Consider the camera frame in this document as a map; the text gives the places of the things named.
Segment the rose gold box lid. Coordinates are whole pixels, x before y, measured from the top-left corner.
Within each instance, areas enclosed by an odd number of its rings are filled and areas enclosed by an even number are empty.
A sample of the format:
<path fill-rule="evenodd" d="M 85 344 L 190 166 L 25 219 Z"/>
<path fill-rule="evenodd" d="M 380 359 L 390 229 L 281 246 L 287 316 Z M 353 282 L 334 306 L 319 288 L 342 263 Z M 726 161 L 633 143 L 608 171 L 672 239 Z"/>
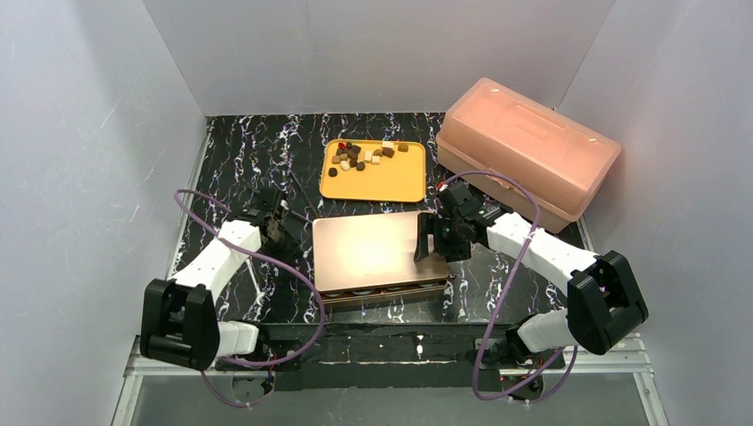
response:
<path fill-rule="evenodd" d="M 428 285 L 448 278 L 447 261 L 431 253 L 414 261 L 417 211 L 313 221 L 313 283 L 322 294 Z"/>

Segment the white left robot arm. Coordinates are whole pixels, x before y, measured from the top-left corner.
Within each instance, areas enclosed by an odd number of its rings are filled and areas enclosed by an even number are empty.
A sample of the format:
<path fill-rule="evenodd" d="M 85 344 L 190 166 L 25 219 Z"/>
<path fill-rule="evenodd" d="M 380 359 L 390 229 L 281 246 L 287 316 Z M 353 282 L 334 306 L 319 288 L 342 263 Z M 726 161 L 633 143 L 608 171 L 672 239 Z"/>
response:
<path fill-rule="evenodd" d="M 298 256 L 299 242 L 285 228 L 287 196 L 266 188 L 231 214 L 218 236 L 187 266 L 145 289 L 139 350 L 142 356 L 204 371 L 218 358 L 251 354 L 260 330 L 221 321 L 218 296 L 253 254 L 282 261 Z"/>

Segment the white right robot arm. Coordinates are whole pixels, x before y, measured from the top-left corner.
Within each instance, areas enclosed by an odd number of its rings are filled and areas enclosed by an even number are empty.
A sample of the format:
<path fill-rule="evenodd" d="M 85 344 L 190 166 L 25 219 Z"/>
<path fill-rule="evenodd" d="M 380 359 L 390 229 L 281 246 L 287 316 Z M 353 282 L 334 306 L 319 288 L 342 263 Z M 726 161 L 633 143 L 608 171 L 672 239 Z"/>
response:
<path fill-rule="evenodd" d="M 463 182 L 438 194 L 440 211 L 417 219 L 415 261 L 434 252 L 449 262 L 470 258 L 472 246 L 519 258 L 567 298 L 567 308 L 524 318 L 489 354 L 522 361 L 564 346 L 603 355 L 649 317 L 628 259 L 611 250 L 598 255 L 534 227 L 511 208 L 485 203 Z"/>

